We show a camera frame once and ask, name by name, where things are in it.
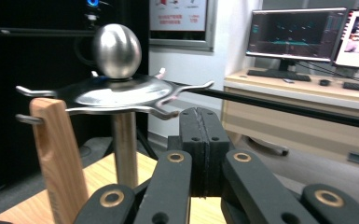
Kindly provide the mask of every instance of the metal egg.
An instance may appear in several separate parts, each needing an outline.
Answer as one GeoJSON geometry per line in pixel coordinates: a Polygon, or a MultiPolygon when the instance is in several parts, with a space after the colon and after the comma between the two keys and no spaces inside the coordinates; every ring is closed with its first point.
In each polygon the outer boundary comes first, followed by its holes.
{"type": "Polygon", "coordinates": [[[98,68],[115,79],[132,77],[142,59],[138,38],[120,24],[108,24],[97,31],[93,53],[98,68]]]}

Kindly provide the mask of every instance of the wooden table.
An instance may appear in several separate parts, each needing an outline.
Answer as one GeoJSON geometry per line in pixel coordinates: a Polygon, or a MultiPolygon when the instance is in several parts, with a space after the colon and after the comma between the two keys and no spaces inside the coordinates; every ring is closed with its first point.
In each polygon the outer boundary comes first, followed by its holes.
{"type": "MultiPolygon", "coordinates": [[[[309,75],[311,82],[290,84],[281,78],[247,76],[247,71],[227,76],[225,91],[359,117],[359,91],[342,89],[348,79],[309,75]],[[330,86],[320,86],[320,79],[331,80],[330,86]]],[[[224,102],[222,113],[223,126],[234,141],[247,135],[343,162],[349,152],[359,152],[359,128],[353,126],[231,101],[224,102]]]]}
{"type": "MultiPolygon", "coordinates": [[[[137,158],[139,183],[143,183],[151,177],[157,162],[140,153],[137,158]]],[[[114,156],[109,155],[83,170],[89,196],[105,185],[117,183],[115,167],[114,156]]],[[[47,191],[43,190],[1,213],[0,220],[16,224],[54,223],[47,191]]],[[[220,209],[220,198],[192,198],[190,223],[226,223],[220,209]]]]}

